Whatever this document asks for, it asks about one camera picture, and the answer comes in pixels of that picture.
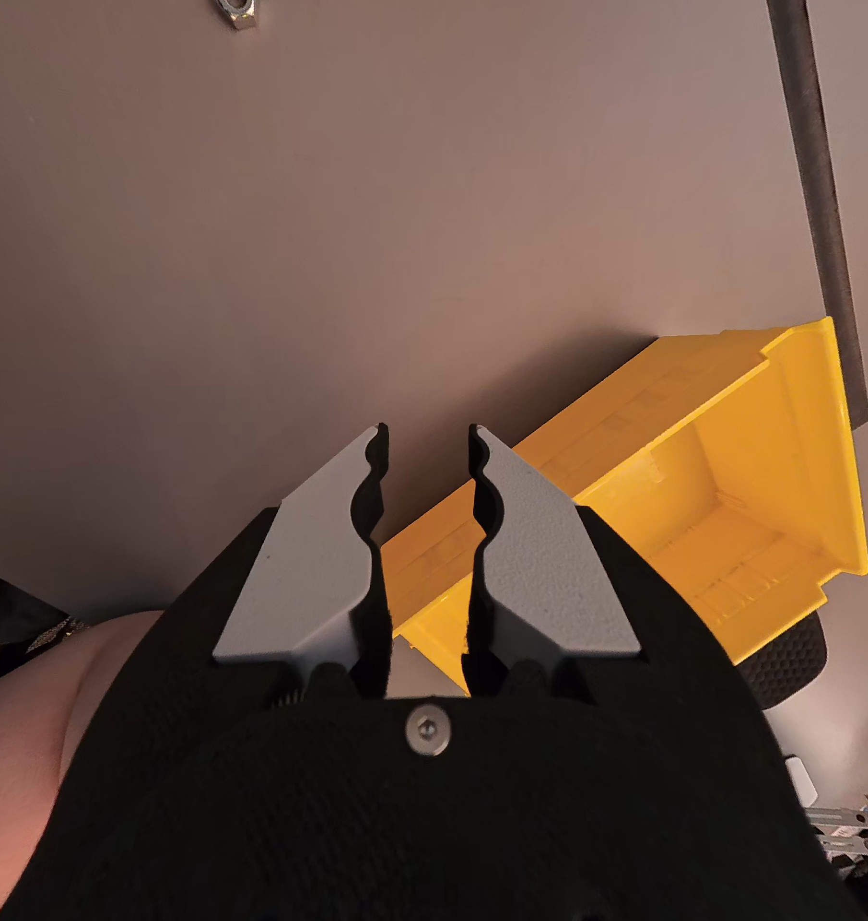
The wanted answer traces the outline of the yellow plastic bin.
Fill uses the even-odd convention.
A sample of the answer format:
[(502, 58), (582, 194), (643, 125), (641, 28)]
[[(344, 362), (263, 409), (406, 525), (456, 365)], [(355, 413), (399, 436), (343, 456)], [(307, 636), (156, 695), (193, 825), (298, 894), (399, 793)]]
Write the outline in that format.
[(593, 508), (734, 664), (868, 572), (831, 318), (663, 337), (514, 450)]

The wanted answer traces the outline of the small white device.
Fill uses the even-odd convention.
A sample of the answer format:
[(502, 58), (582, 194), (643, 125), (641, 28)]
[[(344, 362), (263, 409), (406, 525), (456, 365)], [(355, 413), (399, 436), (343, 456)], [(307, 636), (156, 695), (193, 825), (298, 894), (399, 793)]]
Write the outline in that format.
[(804, 810), (814, 807), (819, 794), (804, 762), (797, 755), (787, 754), (784, 763), (800, 806)]

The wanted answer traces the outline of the person's left forearm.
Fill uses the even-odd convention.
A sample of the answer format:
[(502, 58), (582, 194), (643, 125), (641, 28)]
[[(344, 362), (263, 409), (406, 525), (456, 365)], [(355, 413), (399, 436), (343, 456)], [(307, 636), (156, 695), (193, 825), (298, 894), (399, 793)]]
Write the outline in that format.
[(162, 614), (77, 632), (0, 678), (0, 908), (35, 851), (96, 709)]

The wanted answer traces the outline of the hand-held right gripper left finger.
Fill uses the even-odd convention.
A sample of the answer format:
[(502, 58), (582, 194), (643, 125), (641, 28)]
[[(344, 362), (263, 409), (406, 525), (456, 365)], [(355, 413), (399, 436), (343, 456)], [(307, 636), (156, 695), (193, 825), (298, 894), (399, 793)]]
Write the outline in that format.
[(373, 538), (384, 510), (389, 428), (367, 428), (284, 498), (214, 647), (226, 665), (279, 662), (305, 686), (341, 666), (385, 697), (393, 622)]

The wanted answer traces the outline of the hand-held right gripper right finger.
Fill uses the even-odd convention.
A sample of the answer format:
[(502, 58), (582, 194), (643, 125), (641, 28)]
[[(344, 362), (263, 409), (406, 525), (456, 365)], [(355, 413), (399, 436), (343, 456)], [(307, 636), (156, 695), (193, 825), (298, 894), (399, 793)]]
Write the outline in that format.
[(462, 656), (473, 697), (498, 693), (533, 662), (552, 681), (569, 661), (635, 660), (640, 643), (577, 503), (495, 436), (472, 424), (468, 460), (474, 551)]

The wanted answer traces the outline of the grey metal brackets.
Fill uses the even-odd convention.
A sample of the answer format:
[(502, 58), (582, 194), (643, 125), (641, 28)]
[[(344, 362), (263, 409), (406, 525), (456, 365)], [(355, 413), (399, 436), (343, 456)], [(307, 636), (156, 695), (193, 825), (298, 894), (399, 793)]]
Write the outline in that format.
[(868, 794), (857, 810), (806, 810), (812, 831), (837, 876), (868, 915)]

